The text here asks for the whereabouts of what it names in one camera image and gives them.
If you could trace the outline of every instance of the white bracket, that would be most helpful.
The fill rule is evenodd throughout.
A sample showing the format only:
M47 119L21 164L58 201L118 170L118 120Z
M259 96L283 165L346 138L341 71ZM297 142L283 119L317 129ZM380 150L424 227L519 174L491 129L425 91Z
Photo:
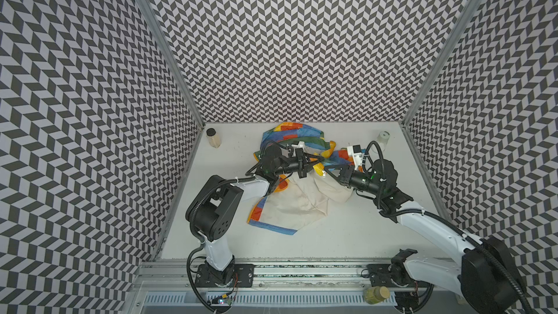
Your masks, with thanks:
M291 144L293 149L302 148L304 150L304 142L300 141L298 144Z
M401 208L397 210L401 211L407 208L415 208L421 210L422 213L406 213L397 216L397 221L401 223L401 225L419 233L440 248L455 261L458 267L461 267L461 258L465 254L465 249L472 250L475 248L469 241L465 240L465 237L470 236L478 243L482 242L482 239L478 235L467 232L464 232L464 235L459 235L442 222L423 215L424 207L416 201L407 201L401 204Z
M461 282L457 278L461 275L461 268L456 262L414 254L407 257L403 264L411 279L435 284L459 296L463 296Z
M208 241L205 237L204 250L206 260L213 268L221 271L233 260L233 253L230 251L227 235L223 235L217 240Z
M358 167L362 165L363 155L362 152L354 152L353 146L350 145L347 147L347 154L349 157L353 157L354 169L358 170Z
M253 181L231 183L243 190L241 201L249 200L252 198L262 198L267 195L269 182L258 175L255 176Z

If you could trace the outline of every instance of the chevron patterned wall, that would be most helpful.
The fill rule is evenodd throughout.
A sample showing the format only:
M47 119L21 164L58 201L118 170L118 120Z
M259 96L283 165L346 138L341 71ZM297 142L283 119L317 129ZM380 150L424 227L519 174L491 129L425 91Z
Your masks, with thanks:
M150 0L206 122L400 120L466 0Z
M198 132L134 1L0 0L0 130L0 313L116 313Z
M558 313L557 0L484 0L411 124L451 216Z

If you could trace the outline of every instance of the white table surface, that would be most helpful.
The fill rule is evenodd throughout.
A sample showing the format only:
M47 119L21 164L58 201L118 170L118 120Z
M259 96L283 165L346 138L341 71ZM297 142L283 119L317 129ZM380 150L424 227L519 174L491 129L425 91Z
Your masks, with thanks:
M325 140L337 143L336 149L360 144L362 148L380 131L391 137L384 157L398 172L397 187L412 196L425 209L436 208L419 168L397 122L319 122L307 123L324 131ZM262 133L278 125L207 124L221 137L222 144L213 148L205 136L201 139L180 200L161 259L185 259L199 241L190 234L185 213L207 179L214 174L222 178L243 177L255 164L253 152L259 149ZM229 246L236 258L345 259L391 258L399 249L411 248L430 257L446 258L440 249L419 234L381 217L372 200L353 195L344 204L329 201L328 216L310 224L294 235L284 235L247 224L258 198L242 201L227 231Z

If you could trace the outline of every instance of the colorful cloth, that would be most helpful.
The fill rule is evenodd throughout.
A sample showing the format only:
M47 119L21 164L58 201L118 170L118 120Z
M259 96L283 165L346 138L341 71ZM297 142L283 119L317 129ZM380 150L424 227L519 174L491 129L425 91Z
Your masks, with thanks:
M283 122L263 133L260 151L254 153L259 160L261 150L269 141L280 144L304 142L305 152L325 157L324 163L343 164L350 161L345 149L334 151L335 142L324 140L324 133L309 125ZM339 185L329 175L323 176L323 165L314 166L315 172L307 178L291 176L269 196L262 198L248 216L248 224L292 235L297 230L328 214L328 200L345 202L351 189Z

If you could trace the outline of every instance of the black cable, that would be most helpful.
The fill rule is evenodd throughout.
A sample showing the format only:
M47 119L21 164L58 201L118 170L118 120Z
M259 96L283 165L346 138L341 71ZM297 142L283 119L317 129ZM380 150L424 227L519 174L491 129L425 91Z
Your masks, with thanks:
M418 304L418 306L416 308L413 308L413 313L418 312L419 310L423 309L424 306L426 305L426 303L428 302L428 300L430 299L430 297L432 296L432 291L434 291L434 285L432 284L428 284L428 287L426 288L426 291L421 295L424 296L424 299ZM400 313L405 313L405 314L411 314L411 309L409 308L409 310L405 310L402 311L399 308L395 307L395 309L397 309Z
M197 256L197 257L195 257L195 258L194 258L194 259L192 260L192 262L193 262L193 261L195 261L195 260L197 260L198 258L203 258L203 259L206 259L206 257L205 257L205 256ZM194 270L194 269L190 268L190 270L192 271L192 273L197 273L197 272L198 272L198 270L197 270L197 269L196 269L196 270Z
M382 210L382 206L381 206L381 202L382 202L382 196L383 196L383 192L386 189L386 166L384 165L384 159L383 159L383 153L382 153L382 149L380 148L380 144L376 141L370 141L370 143L368 143L368 145L366 146L366 150L364 151L364 157L362 159L362 171L369 173L366 170L366 157L370 156L369 152L370 152L370 148L374 145L374 147L376 147L376 150L378 151L378 156L380 157L380 166L382 168L382 177L380 178L380 189L378 190L378 195L376 195L376 208L378 210Z
M192 235L194 235L196 238L199 239L200 243L204 243L205 239L204 237L198 233L198 229L196 228L194 221L196 220L196 216L198 215L198 211L200 209L200 207L209 199L209 197L220 187L224 186L224 185L228 185L230 183L236 183L236 182L249 182L249 181L253 181L255 179L255 176L252 177L248 177L248 178L238 178L238 179L226 179L224 181L219 182L218 184L214 185L204 196L203 198L201 198L196 205L194 205L194 207L192 208L192 211L190 213L190 232L192 233Z
M245 176L250 176L252 173L252 170L256 170L258 167L260 167L262 165L261 160L258 161L254 166L250 167L250 169L248 169L248 171L246 171L246 173L244 174Z
M204 307L206 307L208 310L212 312L221 314L229 310L230 306L226 307L225 310L221 310L222 307L212 307L210 304L206 302L206 299L200 295L200 292L198 291L198 289L194 284L194 279L192 278L192 270L190 269L190 265L192 263L192 256L196 252L202 251L203 249L204 249L204 245L200 245L197 249L193 249L192 252L188 255L188 259L186 260L186 274L188 275L188 280L190 281L190 285L192 286L192 290L194 291L194 294L196 295L196 297L198 297L199 301L204 305Z
M281 179L279 180L279 183L277 184L277 186L279 186L279 185L281 184L281 182L286 181L286 180L287 180L289 177L291 177L291 176L292 176L292 172L289 173L289 175L288 175L287 177L281 178Z
M463 230L459 229L458 227L456 227L455 225L453 225L451 222L445 220L444 218L435 215L433 213L430 213L428 211L423 211L419 208L407 208L405 210L401 210L398 211L396 213L392 213L390 215L386 214L384 211L381 211L380 214L383 217L395 217L395 216L401 216L404 215L406 213L424 213L425 216L428 216L430 218L433 218L439 222L442 222L444 225L446 225L447 227L451 228L454 232L456 232L458 235L462 235L464 234ZM475 249L477 249L480 253L482 253L485 258L488 260L488 262L490 262L494 267L496 267L496 269L500 272L500 274L502 274L506 280L508 281L508 283L512 286L513 290L516 292L517 296L520 299L521 305L523 306L523 310L525 311L525 314L532 314L533 313L533 309L531 308L531 305L529 304L529 302L527 301L527 297L525 296L523 290L521 290L520 285L517 283L517 281L513 278L513 276L508 272L508 270L506 269L506 267L504 267L497 259L496 257L494 257L487 249L484 248L484 246L480 245L478 242L476 242L473 238L471 238L470 236L466 236L465 240L467 240L469 243L471 243L471 245L475 246Z
M269 143L277 144L277 145L278 145L279 147L281 147L282 149L287 149L286 146L284 146L284 145L282 145L282 144L279 144L279 143L277 143L277 142L275 142L275 141L273 141L273 140L269 140L269 141L266 141L266 142L263 144L263 146L262 146L262 147L263 147L262 155L263 155L263 153L266 151L266 148L268 147L268 144L269 144Z
M424 291L424 292L422 293L422 295L419 296L419 298L424 297L424 295L426 295L427 292L428 292L428 291Z
M475 248L488 259L488 262L492 263L492 265L494 265L496 269L498 269L498 271L506 278L506 280L512 286L513 290L516 292L517 296L520 297L520 302L521 305L523 306L523 310L525 311L525 314L532 314L533 309L531 308L531 305L527 301L527 297L525 296L523 290L521 289L521 286L513 278L512 274L508 272L506 267L504 267L502 263L500 263L496 259L496 257L494 257L494 255L492 255L487 249L485 249L484 246L480 245L470 236L466 236L465 240L469 241L472 245L474 245Z
M374 197L372 197L372 196L366 196L366 195L359 194L356 188L353 189L353 190L359 197L370 199L370 200L374 199Z
M204 196L203 198L201 198L196 205L192 208L192 211L190 213L190 232L192 233L192 235L194 235L196 238L199 239L201 245L197 248L197 249L193 249L192 252L190 253L190 255L188 255L188 259L186 260L186 273L188 275L188 280L190 281L190 285L192 286L192 290L194 291L194 294L196 295L196 297L198 297L199 301L208 309L211 310L212 312L216 312L216 313L224 313L227 310L230 309L230 307L227 307L227 309L220 311L218 308L213 308L211 305L207 304L205 302L205 299L202 298L202 296L200 295L198 289L196 288L196 285L194 283L194 280L192 279L192 270L190 269L190 264L192 263L192 256L196 253L199 252L201 250L203 250L204 248L204 243L205 243L205 238L203 237L202 234L198 233L198 229L196 228L194 221L196 220L196 216L198 215L198 211L200 209L200 207L209 199L209 197L217 191L217 189L219 189L220 187L224 186L224 185L228 185L230 183L235 183L235 182L248 182L248 181L253 181L255 179L255 175L252 177L248 177L248 178L238 178L238 179L226 179L225 181L221 181L218 184L214 185Z
M374 145L376 147L376 149L378 150L378 156L380 157L380 164L382 166L382 179L380 180L381 184L380 184L380 191L378 192L378 196L376 199L376 203L377 203L377 208L380 210L380 200L381 200L381 196L383 193L383 189L384 189L384 185L382 184L383 182L385 182L386 180L386 174L385 174L385 167L384 167L384 162L383 162L383 154L382 154L382 150L380 149L380 145L379 143L377 143L376 141L371 141L367 148L366 151L364 152L364 159L363 159L363 171L365 171L365 166L364 166L364 160L366 158L366 155L368 154L368 151L370 150L371 145ZM433 213L430 213L428 211L423 211L419 208L408 208L405 210L401 210L398 211L396 213L391 213L391 214L387 214L386 212L387 210L382 210L380 211L380 215L383 217L396 217L396 216L401 216L404 215L406 213L421 213L425 216L428 216L430 218L433 218L441 223L443 223L444 225L446 225L447 227L449 227L451 230L453 230L454 232L456 232L458 235L463 235L464 232L463 230L461 230L460 228L456 227L455 225L453 225L451 222L445 220L444 218L435 215ZM532 314L533 313L533 309L531 308L531 305L529 304L529 302L527 301L527 297L525 296L523 290L521 289L520 285L517 283L517 281L513 278L512 274L510 274L508 272L508 270L506 269L506 267L504 267L497 259L496 257L494 257L487 249L485 249L482 245L480 245L478 242L476 242L473 238L471 238L470 236L466 236L465 240L469 241L469 243L471 243L471 245L475 246L475 249L477 249L479 252L481 252L485 258L488 260L488 262L490 262L494 267L496 267L496 269L500 272L500 274L502 274L506 280L508 281L508 283L512 286L513 290L516 292L517 296L520 299L521 305L523 306L523 310L525 311L525 314ZM422 301L422 303L419 305L419 307L417 309L415 309L415 311L421 309L424 305L426 304L426 301L430 298L430 296L432 295L432 290L429 289L430 291L427 290L427 295L425 297L425 299Z

